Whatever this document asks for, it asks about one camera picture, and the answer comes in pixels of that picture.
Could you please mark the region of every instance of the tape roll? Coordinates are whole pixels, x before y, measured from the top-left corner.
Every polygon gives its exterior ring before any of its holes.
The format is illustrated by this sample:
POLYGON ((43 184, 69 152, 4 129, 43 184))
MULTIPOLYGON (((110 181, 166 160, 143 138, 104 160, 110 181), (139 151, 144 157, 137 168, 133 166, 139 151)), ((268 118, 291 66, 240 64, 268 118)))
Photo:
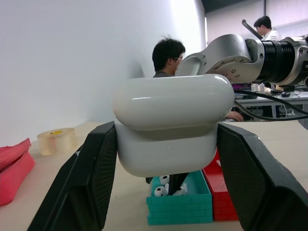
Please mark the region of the tape roll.
POLYGON ((73 128, 61 128, 39 134, 38 143, 42 155, 55 155, 75 148, 77 138, 73 128))

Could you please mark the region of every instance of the pink fabric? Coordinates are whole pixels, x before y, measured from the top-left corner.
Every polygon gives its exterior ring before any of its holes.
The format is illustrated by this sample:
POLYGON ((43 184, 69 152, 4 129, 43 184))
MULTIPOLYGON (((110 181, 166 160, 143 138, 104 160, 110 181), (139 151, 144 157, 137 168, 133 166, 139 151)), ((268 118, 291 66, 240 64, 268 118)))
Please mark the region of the pink fabric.
POLYGON ((34 166, 29 153, 30 139, 0 148, 0 206, 13 201, 17 190, 34 166))

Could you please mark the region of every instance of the desk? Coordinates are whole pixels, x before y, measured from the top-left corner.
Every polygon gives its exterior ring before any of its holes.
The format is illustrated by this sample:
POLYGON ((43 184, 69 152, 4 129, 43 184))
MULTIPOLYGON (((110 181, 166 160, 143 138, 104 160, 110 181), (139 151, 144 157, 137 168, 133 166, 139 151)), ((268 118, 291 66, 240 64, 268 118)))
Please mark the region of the desk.
MULTIPOLYGON (((79 145, 98 123, 76 128, 79 145)), ((308 131, 297 121, 232 123, 257 134, 270 152, 285 165, 308 191, 308 131)), ((60 167, 75 152, 41 156, 34 142, 31 154, 36 165, 26 177, 12 203, 0 207, 1 231, 25 231, 31 223, 60 167)), ((119 161, 104 231, 241 231, 237 221, 211 224, 148 226, 145 198, 149 185, 144 178, 128 174, 119 161)))
MULTIPOLYGON (((282 98, 281 96, 279 96, 278 98, 294 105, 302 104, 303 110, 305 112, 308 112, 308 92, 300 92, 298 96, 290 95, 290 97, 288 98, 282 98)), ((239 102, 244 107, 281 105, 281 103, 261 97, 257 97, 256 99, 247 99, 247 100, 241 99, 236 101, 239 102)), ((299 123, 308 130, 308 119, 301 119, 299 120, 299 123)))

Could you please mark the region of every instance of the man's hand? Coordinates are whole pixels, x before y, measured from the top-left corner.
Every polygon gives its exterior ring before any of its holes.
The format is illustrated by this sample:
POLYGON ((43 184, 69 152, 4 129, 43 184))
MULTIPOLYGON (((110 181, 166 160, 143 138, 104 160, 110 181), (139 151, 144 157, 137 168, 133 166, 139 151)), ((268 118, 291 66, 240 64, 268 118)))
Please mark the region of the man's hand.
POLYGON ((234 111, 231 111, 227 114, 226 116, 227 119, 234 119, 236 120, 237 122, 242 122, 244 117, 238 113, 238 112, 234 112, 234 111))

